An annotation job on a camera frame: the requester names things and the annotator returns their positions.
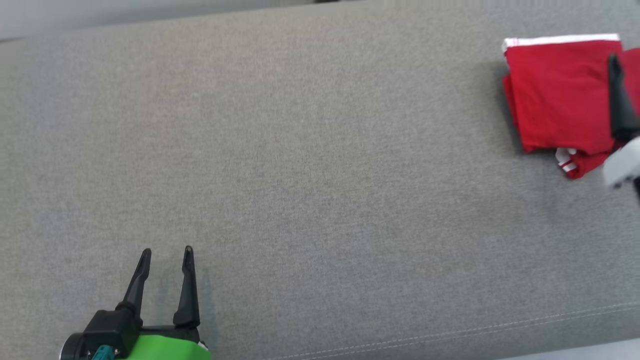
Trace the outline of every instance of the teal connector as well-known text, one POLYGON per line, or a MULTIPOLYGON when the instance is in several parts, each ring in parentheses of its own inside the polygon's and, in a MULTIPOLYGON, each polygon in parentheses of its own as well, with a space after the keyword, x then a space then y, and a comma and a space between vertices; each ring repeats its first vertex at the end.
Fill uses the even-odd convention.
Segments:
POLYGON ((116 358, 116 354, 113 351, 113 348, 108 345, 101 345, 98 348, 98 351, 93 355, 92 360, 114 360, 116 358))

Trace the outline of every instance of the folded red garment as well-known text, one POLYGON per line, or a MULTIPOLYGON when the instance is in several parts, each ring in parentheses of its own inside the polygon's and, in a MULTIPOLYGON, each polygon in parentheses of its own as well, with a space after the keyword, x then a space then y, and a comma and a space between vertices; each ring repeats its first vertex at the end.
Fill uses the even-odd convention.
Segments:
POLYGON ((625 88, 636 114, 640 116, 640 47, 624 51, 620 63, 625 72, 625 88))
POLYGON ((548 38, 551 44, 512 39, 505 52, 510 74, 503 83, 524 150, 561 148, 558 165, 577 179, 612 150, 607 59, 620 54, 622 44, 617 36, 561 38, 548 38))

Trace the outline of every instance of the gray fabric surface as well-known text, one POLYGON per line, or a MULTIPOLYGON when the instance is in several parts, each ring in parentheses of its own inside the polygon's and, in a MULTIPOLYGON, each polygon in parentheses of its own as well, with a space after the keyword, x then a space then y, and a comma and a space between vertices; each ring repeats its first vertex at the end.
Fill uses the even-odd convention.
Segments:
POLYGON ((496 359, 640 336, 640 209, 523 154, 507 36, 619 32, 635 1, 395 1, 0 44, 6 359, 55 358, 154 251, 194 246, 217 359, 496 359))

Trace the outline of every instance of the stitching seam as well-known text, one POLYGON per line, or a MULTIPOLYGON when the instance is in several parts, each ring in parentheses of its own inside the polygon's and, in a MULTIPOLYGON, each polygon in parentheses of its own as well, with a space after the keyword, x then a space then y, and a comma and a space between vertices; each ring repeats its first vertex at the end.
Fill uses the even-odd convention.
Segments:
POLYGON ((610 305, 610 306, 603 306, 603 307, 594 307, 593 309, 587 309, 587 310, 580 310, 580 311, 572 311, 570 313, 561 313, 561 314, 556 314, 556 315, 548 315, 548 316, 543 316, 541 318, 533 318, 533 319, 528 319, 528 320, 520 320, 517 322, 508 322, 508 323, 501 323, 498 325, 491 325, 491 326, 485 326, 485 327, 476 327, 475 329, 467 329, 467 330, 458 330, 458 331, 450 331, 450 332, 441 332, 440 334, 431 334, 431 335, 421 335, 421 336, 414 336, 411 338, 403 338, 403 339, 396 339, 396 340, 388 340, 388 341, 381 341, 378 343, 369 343, 369 344, 364 344, 364 345, 355 345, 355 346, 351 346, 351 347, 341 347, 341 348, 333 348, 333 349, 329 349, 329 350, 322 350, 322 351, 315 351, 315 352, 305 352, 303 354, 295 354, 295 355, 288 355, 288 356, 280 356, 280 357, 270 357, 268 359, 265 360, 284 360, 284 359, 290 359, 292 357, 300 357, 300 356, 307 356, 307 355, 316 355, 316 354, 322 354, 325 352, 334 352, 334 351, 341 351, 341 350, 351 350, 354 348, 361 348, 361 347, 371 347, 371 346, 377 346, 377 345, 384 345, 384 344, 389 344, 389 343, 399 343, 402 341, 408 341, 408 340, 417 340, 417 339, 424 339, 424 338, 433 338, 435 336, 443 336, 443 335, 454 335, 454 334, 459 334, 461 332, 471 332, 471 331, 478 331, 478 330, 487 330, 487 329, 492 329, 494 327, 502 327, 502 326, 507 326, 507 325, 515 325, 518 323, 525 323, 525 322, 532 322, 532 321, 536 321, 536 320, 544 320, 544 319, 549 319, 549 318, 555 318, 558 316, 564 316, 564 315, 574 315, 574 314, 580 314, 580 313, 588 313, 589 311, 595 311, 595 310, 604 310, 604 309, 611 309, 613 307, 621 307, 621 306, 629 306, 629 305, 637 305, 638 302, 627 302, 624 304, 616 304, 616 305, 610 305))
POLYGON ((305 357, 305 358, 300 359, 300 360, 324 359, 324 358, 327 358, 327 357, 343 356, 343 355, 357 354, 357 353, 360 353, 360 352, 370 352, 370 351, 376 351, 376 350, 384 350, 384 349, 387 349, 387 348, 397 348, 397 347, 405 347, 405 346, 408 346, 408 345, 416 345, 416 344, 422 344, 422 343, 432 343, 432 342, 435 342, 435 341, 452 340, 452 339, 458 339, 458 338, 467 338, 469 336, 492 334, 494 332, 510 331, 510 330, 515 330, 515 329, 521 329, 523 327, 531 327, 531 326, 543 325, 543 324, 546 324, 546 323, 562 322, 562 321, 565 321, 565 320, 586 318, 586 317, 589 317, 589 316, 596 316, 596 315, 602 315, 602 314, 608 314, 608 313, 617 313, 617 312, 620 312, 620 311, 629 311, 629 310, 637 310, 637 307, 630 307, 628 309, 616 309, 616 310, 610 310, 610 311, 603 311, 601 313, 580 315, 580 316, 574 316, 574 317, 571 317, 571 318, 557 319, 557 320, 551 320, 551 321, 541 322, 541 323, 531 323, 529 325, 523 325, 523 326, 518 326, 518 327, 510 327, 510 328, 507 328, 507 329, 498 329, 498 330, 493 330, 493 331, 477 332, 475 334, 465 334, 465 335, 459 335, 459 336, 452 336, 450 338, 441 338, 441 339, 433 339, 433 340, 421 340, 421 341, 414 341, 412 343, 406 343, 406 344, 389 345, 389 346, 386 346, 386 347, 369 348, 369 349, 365 349, 365 350, 356 350, 356 351, 351 351, 351 352, 343 352, 343 353, 340 353, 340 354, 323 355, 323 356, 315 356, 315 357, 305 357))

